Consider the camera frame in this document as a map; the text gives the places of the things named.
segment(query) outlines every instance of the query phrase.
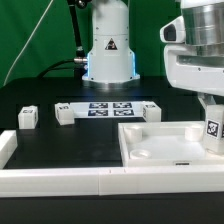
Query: black table surface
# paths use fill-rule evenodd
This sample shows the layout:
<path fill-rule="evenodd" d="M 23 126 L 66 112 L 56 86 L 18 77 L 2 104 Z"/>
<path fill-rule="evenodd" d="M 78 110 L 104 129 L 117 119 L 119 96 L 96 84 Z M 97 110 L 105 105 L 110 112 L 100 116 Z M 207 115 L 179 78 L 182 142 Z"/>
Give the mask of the black table surface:
<path fill-rule="evenodd" d="M 215 98 L 223 103 L 221 97 Z M 18 79 L 0 89 L 0 131 L 17 130 L 19 146 L 4 169 L 122 166 L 118 123 L 142 118 L 76 119 L 60 126 L 54 104 L 61 102 L 154 101 L 162 121 L 204 120 L 197 94 L 172 88 L 166 77 L 140 86 L 103 91 L 72 78 Z M 23 106 L 36 105 L 35 130 L 18 130 Z M 0 199 L 1 223 L 223 223 L 224 193 Z"/>

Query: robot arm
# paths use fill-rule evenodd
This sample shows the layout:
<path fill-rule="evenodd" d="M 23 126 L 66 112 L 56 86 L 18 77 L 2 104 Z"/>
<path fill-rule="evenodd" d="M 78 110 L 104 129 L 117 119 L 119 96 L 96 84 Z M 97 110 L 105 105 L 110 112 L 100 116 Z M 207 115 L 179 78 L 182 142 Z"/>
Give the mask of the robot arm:
<path fill-rule="evenodd" d="M 224 0 L 182 0 L 181 11 L 160 30 L 169 82 L 224 96 Z"/>

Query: white plastic block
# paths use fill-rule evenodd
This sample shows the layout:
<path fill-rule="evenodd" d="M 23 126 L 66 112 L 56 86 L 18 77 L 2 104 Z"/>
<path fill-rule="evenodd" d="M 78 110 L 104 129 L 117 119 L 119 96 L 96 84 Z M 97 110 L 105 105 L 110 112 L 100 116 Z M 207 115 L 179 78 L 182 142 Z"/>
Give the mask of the white plastic block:
<path fill-rule="evenodd" d="M 74 124 L 74 112 L 68 103 L 55 104 L 55 117 L 60 125 Z"/>
<path fill-rule="evenodd" d="M 101 168 L 99 173 L 99 195 L 136 194 L 136 174 L 126 168 Z"/>
<path fill-rule="evenodd" d="M 0 136 L 0 169 L 8 162 L 16 147 L 16 131 L 4 131 Z"/>
<path fill-rule="evenodd" d="M 98 194 L 98 168 L 0 170 L 0 197 Z"/>
<path fill-rule="evenodd" d="M 143 118 L 146 122 L 160 122 L 162 110 L 154 102 L 143 102 Z"/>
<path fill-rule="evenodd" d="M 203 145 L 216 154 L 224 154 L 224 105 L 207 106 Z"/>
<path fill-rule="evenodd" d="M 38 121 L 36 106 L 23 107 L 18 115 L 19 129 L 34 129 Z"/>

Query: green backdrop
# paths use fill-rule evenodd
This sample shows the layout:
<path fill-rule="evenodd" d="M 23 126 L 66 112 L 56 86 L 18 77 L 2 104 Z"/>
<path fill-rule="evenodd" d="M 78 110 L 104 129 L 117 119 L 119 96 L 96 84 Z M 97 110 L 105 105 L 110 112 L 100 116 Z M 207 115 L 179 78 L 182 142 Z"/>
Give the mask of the green backdrop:
<path fill-rule="evenodd" d="M 0 86 L 28 40 L 50 0 L 1 0 Z M 175 0 L 131 0 L 130 47 L 136 53 L 137 72 L 142 76 L 164 75 L 163 47 L 159 30 L 180 14 Z M 91 6 L 78 10 L 85 51 L 92 45 Z M 12 70 L 9 81 L 35 77 L 51 64 L 75 56 L 75 43 L 66 0 L 54 0 L 32 41 Z M 72 71 L 48 76 L 73 76 Z"/>

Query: black cable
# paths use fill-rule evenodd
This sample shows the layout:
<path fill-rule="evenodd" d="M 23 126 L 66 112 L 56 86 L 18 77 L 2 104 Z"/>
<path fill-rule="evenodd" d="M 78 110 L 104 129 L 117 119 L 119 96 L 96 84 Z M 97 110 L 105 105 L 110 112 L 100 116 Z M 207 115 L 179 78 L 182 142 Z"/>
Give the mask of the black cable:
<path fill-rule="evenodd" d="M 74 60 L 73 59 L 68 59 L 68 60 L 63 60 L 63 61 L 59 61 L 53 65 L 51 65 L 50 67 L 48 67 L 47 69 L 45 69 L 44 71 L 42 71 L 38 76 L 37 78 L 38 79 L 41 79 L 43 78 L 49 71 L 51 70 L 60 70 L 60 69 L 56 69 L 57 66 L 59 65 L 63 65 L 63 64 L 67 64 L 67 63 L 71 63 L 73 62 L 74 63 Z"/>
<path fill-rule="evenodd" d="M 75 43 L 76 43 L 76 56 L 77 57 L 85 57 L 85 52 L 83 50 L 80 31 L 79 31 L 79 24 L 78 24 L 78 18 L 76 13 L 75 0 L 67 0 L 70 14 L 72 17 L 72 25 L 74 30 L 74 36 L 75 36 Z"/>

